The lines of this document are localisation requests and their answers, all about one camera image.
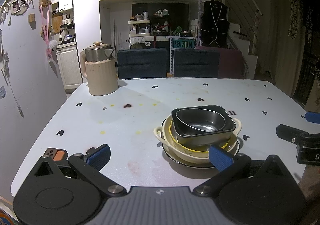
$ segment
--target stacked dishes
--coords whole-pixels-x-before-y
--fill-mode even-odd
[[[173,110],[163,126],[154,129],[154,135],[172,160],[189,167],[208,167],[211,144],[237,153],[237,135],[241,128],[238,119],[231,118],[222,107],[211,105]]]

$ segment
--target chair backrest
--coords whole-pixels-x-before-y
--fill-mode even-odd
[[[218,77],[220,55],[214,50],[177,48],[173,56],[175,77]]]
[[[198,46],[196,49],[215,50],[220,53],[219,78],[245,78],[245,60],[240,50]]]
[[[165,78],[167,50],[165,48],[124,49],[117,53],[119,79]]]

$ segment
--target blue gripper pad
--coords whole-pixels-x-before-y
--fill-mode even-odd
[[[209,148],[209,160],[219,172],[222,172],[234,163],[234,156],[215,145],[211,145]]]
[[[308,111],[305,114],[305,118],[308,122],[320,124],[320,113]]]
[[[100,171],[109,161],[111,157],[110,147],[103,144],[94,151],[85,156],[85,162]]]

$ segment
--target black heart sticker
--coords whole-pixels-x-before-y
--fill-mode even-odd
[[[57,135],[63,135],[64,131],[63,130],[60,130]]]
[[[87,152],[86,152],[86,153],[90,153],[90,152],[92,152],[93,150],[95,150],[95,148],[94,148],[94,147],[89,148],[89,149],[87,150]]]

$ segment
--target white table surface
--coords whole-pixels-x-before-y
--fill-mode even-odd
[[[47,148],[65,149],[69,155],[86,154],[89,148],[103,143],[110,146],[111,159],[100,172],[127,190],[131,186],[190,186],[193,190],[217,170],[181,166],[157,146],[153,129],[175,108],[215,104],[234,111],[233,117],[243,123],[238,135],[240,152],[261,160],[278,155],[296,181],[301,179],[305,165],[296,161],[296,146],[277,137],[276,127],[285,124],[320,133],[320,125],[301,117],[305,115],[302,107],[266,81],[155,78],[118,83],[119,89],[106,96],[90,95],[87,83],[77,88],[25,157],[11,185],[13,196]],[[64,134],[57,135],[62,129]],[[245,141],[243,135],[250,138]]]

